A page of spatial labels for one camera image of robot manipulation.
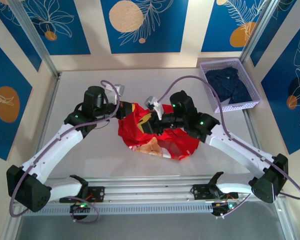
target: red cloth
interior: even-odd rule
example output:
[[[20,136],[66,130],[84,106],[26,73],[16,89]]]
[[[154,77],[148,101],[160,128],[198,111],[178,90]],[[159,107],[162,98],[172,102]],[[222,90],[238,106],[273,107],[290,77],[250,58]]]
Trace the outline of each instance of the red cloth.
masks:
[[[173,112],[170,105],[163,105],[163,109],[165,113]],[[182,160],[195,152],[199,140],[189,137],[180,128],[166,129],[160,136],[142,133],[137,124],[148,113],[150,113],[149,109],[143,109],[134,103],[133,113],[118,121],[118,135],[130,149],[176,160]]]

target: folded clothes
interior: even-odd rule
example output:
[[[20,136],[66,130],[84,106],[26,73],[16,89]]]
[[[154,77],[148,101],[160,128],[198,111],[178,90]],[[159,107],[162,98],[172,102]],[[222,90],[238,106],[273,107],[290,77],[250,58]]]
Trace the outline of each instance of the folded clothes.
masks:
[[[229,104],[252,101],[248,89],[238,77],[238,70],[232,66],[220,70],[210,70],[206,72],[205,76],[221,102],[229,98]]]

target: white table surface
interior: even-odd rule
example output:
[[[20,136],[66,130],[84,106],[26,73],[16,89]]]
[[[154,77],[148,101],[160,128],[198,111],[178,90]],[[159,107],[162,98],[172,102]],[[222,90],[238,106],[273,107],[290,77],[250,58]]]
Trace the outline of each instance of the white table surface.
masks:
[[[63,72],[48,122],[44,144],[60,129],[64,119],[83,101],[89,86],[100,86],[101,80],[125,85],[123,101],[144,107],[149,96],[160,98],[168,86],[184,75],[199,76],[198,68],[151,70],[102,70]],[[213,113],[203,84],[197,79],[185,79],[177,83],[162,103],[169,104],[169,96],[184,90],[192,97],[199,112]],[[241,110],[225,112],[226,126],[235,135],[251,143],[248,127]],[[144,176],[195,176],[214,175],[216,172],[245,173],[247,170],[235,160],[200,143],[195,153],[181,161],[140,152],[133,152],[118,136],[118,120],[108,126],[93,130],[76,145],[52,171],[50,178],[66,178],[76,174],[83,178],[144,177]]]

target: purple plastic basket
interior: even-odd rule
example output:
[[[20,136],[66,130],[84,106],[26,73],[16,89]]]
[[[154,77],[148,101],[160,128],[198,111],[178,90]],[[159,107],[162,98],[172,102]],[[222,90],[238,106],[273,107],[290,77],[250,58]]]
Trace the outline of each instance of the purple plastic basket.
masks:
[[[235,69],[238,69],[238,76],[239,79],[244,83],[246,86],[252,101],[246,101],[246,102],[240,102],[240,103],[234,103],[234,104],[225,104],[222,103],[222,111],[223,112],[228,112],[228,111],[234,111],[234,110],[241,110],[241,109],[250,109],[253,108],[255,105],[260,103],[260,95],[257,92],[254,84],[252,83],[249,75],[247,74],[244,66],[240,62],[239,59],[237,58],[230,58],[230,59],[224,59],[224,60],[217,60],[217,61],[206,61],[206,62],[201,62],[200,63],[200,76],[203,78],[205,81],[208,82],[206,78],[206,72],[210,70],[219,70],[219,69],[225,69],[228,67],[233,67]],[[217,99],[214,97],[214,94],[208,88],[205,84],[204,89],[208,95],[211,107],[215,113],[219,113],[220,109],[218,106]]]

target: beige wall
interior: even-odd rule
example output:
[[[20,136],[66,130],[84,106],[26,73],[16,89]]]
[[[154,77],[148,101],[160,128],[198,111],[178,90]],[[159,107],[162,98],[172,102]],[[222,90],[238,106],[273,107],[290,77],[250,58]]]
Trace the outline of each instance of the beige wall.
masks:
[[[48,93],[54,80],[44,64],[37,72],[26,55],[0,20],[0,47],[18,70],[32,85],[32,92],[21,119],[7,161],[0,159],[0,236],[9,212],[6,171],[12,165],[19,166],[34,153],[47,110]]]
[[[261,81],[299,29],[300,0],[294,4],[255,68],[251,61],[248,61],[245,67],[262,98],[261,102],[251,110],[262,148],[273,155],[278,153],[286,155],[289,159],[289,175],[300,185],[300,150],[288,155],[275,117],[261,86]],[[296,196],[300,195],[290,182],[286,183],[284,190]],[[289,206],[292,209],[292,215],[300,234],[300,201],[289,199]]]
[[[195,68],[198,58],[239,57],[241,52],[205,52],[201,48],[215,0],[189,0],[180,53],[111,54],[99,0],[74,0],[91,55],[55,55],[60,71]]]

